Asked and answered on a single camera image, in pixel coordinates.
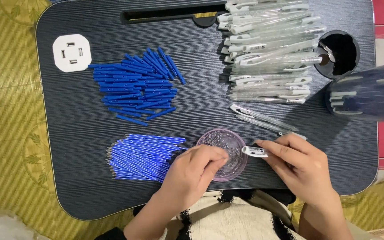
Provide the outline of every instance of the black lap desk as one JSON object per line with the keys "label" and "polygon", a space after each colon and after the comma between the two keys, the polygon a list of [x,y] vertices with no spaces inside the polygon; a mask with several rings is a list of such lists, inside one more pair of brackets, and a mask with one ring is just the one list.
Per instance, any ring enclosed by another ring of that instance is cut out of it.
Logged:
{"label": "black lap desk", "polygon": [[[360,45],[355,71],[375,65],[370,0],[311,0],[328,30],[344,30]],[[39,19],[36,29],[56,193],[62,208],[81,220],[95,220],[145,204],[160,184],[114,180],[106,149],[125,134],[152,134],[187,139],[184,147],[214,128],[239,134],[247,145],[278,136],[235,118],[227,99],[228,72],[221,59],[222,36],[217,24],[198,27],[190,18],[123,24],[121,11],[136,8],[178,8],[187,4],[223,4],[215,0],[81,0],[57,3]],[[175,112],[139,126],[116,118],[100,101],[91,69],[64,73],[54,64],[52,44],[58,36],[81,34],[90,42],[93,63],[120,62],[147,47],[161,46],[172,56],[187,84],[175,82]],[[300,129],[308,141],[328,155],[334,188],[341,195],[365,190],[378,168],[377,124],[332,116],[322,90],[331,80],[311,69],[312,95],[301,106],[238,103]],[[249,158],[232,181],[212,182],[208,190],[280,188],[286,186],[262,160]]]}

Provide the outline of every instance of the left hand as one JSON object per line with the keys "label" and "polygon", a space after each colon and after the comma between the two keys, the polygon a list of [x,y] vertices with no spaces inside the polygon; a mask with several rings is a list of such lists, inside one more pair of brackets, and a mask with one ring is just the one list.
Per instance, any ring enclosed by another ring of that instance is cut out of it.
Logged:
{"label": "left hand", "polygon": [[216,146],[198,145],[179,155],[154,195],[177,213],[194,205],[205,193],[229,155]]}

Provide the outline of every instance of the white power strip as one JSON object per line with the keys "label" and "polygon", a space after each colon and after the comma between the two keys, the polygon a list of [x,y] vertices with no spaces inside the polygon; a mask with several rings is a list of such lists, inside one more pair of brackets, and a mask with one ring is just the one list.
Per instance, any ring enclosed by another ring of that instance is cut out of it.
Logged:
{"label": "white power strip", "polygon": [[83,71],[91,64],[88,40],[80,34],[58,37],[53,43],[54,63],[65,73]]}

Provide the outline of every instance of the yellow floor mat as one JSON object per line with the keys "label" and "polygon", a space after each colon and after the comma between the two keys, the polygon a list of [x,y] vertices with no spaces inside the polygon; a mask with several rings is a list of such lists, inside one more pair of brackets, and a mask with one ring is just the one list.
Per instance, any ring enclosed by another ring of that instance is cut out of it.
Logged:
{"label": "yellow floor mat", "polygon": [[[84,222],[66,214],[55,195],[34,23],[46,0],[0,0],[0,212],[18,215],[52,240],[93,239],[123,227],[131,211]],[[300,202],[292,205],[295,218]],[[344,199],[363,229],[384,228],[384,199],[370,191]]]}

